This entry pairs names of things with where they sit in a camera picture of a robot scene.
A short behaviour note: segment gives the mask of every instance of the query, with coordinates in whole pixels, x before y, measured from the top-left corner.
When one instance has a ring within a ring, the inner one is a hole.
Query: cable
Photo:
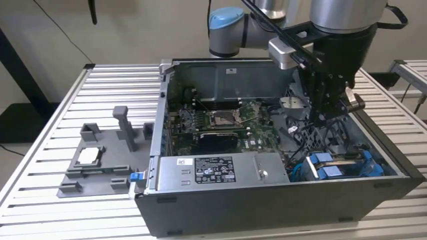
[[[404,93],[403,93],[403,96],[402,96],[400,103],[403,103],[403,100],[406,99],[406,96],[407,96],[407,93],[408,93],[410,87],[411,87],[411,83],[407,85],[407,88],[406,88]]]
[[[11,153],[13,153],[13,154],[17,154],[17,155],[20,155],[20,156],[23,156],[23,157],[25,156],[24,154],[19,153],[17,151],[12,151],[12,150],[7,149],[5,146],[3,146],[1,144],[0,144],[0,148],[3,148],[3,149],[7,150],[8,152],[11,152]]]
[[[419,112],[419,110],[420,110],[420,106],[422,106],[422,104],[419,103],[419,104],[416,104],[416,107],[415,107],[415,111],[414,111],[414,114],[416,115],[416,113]]]
[[[331,152],[334,152],[334,150],[327,146],[326,140],[327,140],[327,136],[328,136],[330,131],[334,130],[332,127],[334,127],[335,124],[340,124],[340,127],[339,127],[339,128],[342,128],[342,131],[343,131],[343,133],[344,133],[344,135],[346,135],[346,136],[344,136],[346,139],[343,138],[343,136],[339,136],[340,139],[342,139],[342,141],[344,142],[344,148],[346,148],[346,150],[348,150],[348,147],[350,147],[350,144],[351,144],[351,138],[350,138],[350,134],[348,134],[348,130],[347,130],[347,128],[346,128],[344,122],[343,122],[343,120],[340,120],[340,119],[335,119],[335,120],[327,125],[327,127],[326,127],[326,132],[324,132],[323,139],[322,139],[323,145],[327,147],[327,149],[328,149]]]
[[[267,33],[275,33],[275,31],[268,30],[268,29],[264,27],[264,25],[263,25],[263,23],[262,23],[262,21],[260,21],[260,18],[256,17],[255,14],[254,14],[254,18],[255,18],[255,21],[256,21],[259,27],[260,27]]]
[[[82,51],[82,49],[78,47],[78,45],[74,43],[72,39],[70,38],[68,34],[64,32],[63,28],[60,27],[60,25],[56,23],[56,21],[53,20],[53,18],[49,16],[49,14],[47,13],[47,11],[44,10],[44,8],[40,6],[40,4],[37,3],[36,0],[32,0],[33,3],[39,6],[40,10],[44,12],[45,16],[51,19],[51,21],[55,23],[56,27],[59,28],[59,30],[61,31],[61,33],[66,35],[68,41],[71,42],[71,44],[75,46],[75,48],[80,51],[80,53],[86,56],[87,60],[91,62],[91,64],[94,63],[91,58],[88,57],[88,55]]]
[[[211,29],[210,29],[211,5],[212,5],[212,0],[208,0],[207,15],[206,15],[207,38],[210,38],[210,36],[211,36]]]

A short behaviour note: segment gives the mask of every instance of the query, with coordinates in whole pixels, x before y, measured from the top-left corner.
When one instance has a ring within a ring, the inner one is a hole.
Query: metal workbench
[[[154,238],[127,194],[57,198],[56,193],[80,142],[83,123],[98,123],[102,129],[119,128],[112,118],[116,105],[128,106],[134,127],[152,122],[159,86],[158,65],[96,65],[82,72],[0,192],[0,240]],[[427,177],[427,126],[364,70],[358,73],[355,91],[367,102],[367,114]],[[204,239],[283,237],[427,238],[427,182],[403,199],[380,204],[360,222],[218,233]]]

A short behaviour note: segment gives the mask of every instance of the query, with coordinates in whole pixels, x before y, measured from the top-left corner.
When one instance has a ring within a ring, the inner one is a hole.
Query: wall
[[[310,0],[300,0],[298,22],[308,19]],[[206,58],[208,54],[208,0],[96,1],[98,25],[87,0],[37,0],[76,45],[98,64],[158,63],[162,58]],[[240,6],[239,0],[214,0],[212,9]],[[427,59],[426,0],[390,0],[408,15],[410,26],[379,30],[364,67],[383,71],[394,59]],[[45,93],[60,101],[84,64],[83,54],[67,40],[32,0],[0,0],[0,27]],[[240,57],[266,57],[244,49]],[[24,95],[0,66],[0,107],[23,102]]]

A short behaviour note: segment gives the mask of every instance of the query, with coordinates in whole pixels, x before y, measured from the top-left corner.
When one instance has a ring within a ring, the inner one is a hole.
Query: sticker
[[[236,74],[238,69],[236,68],[226,68],[226,74]]]
[[[194,165],[194,159],[192,158],[178,158],[176,165]]]
[[[298,129],[299,129],[298,126],[292,126],[292,127],[288,128],[287,132],[291,134],[291,133],[294,133]]]
[[[194,161],[195,182],[198,184],[236,182],[236,171],[231,156],[198,157]]]

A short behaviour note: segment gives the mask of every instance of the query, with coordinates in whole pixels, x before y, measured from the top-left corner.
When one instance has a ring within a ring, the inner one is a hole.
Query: power supply label
[[[198,157],[194,159],[194,168],[198,184],[234,183],[236,181],[231,156]]]

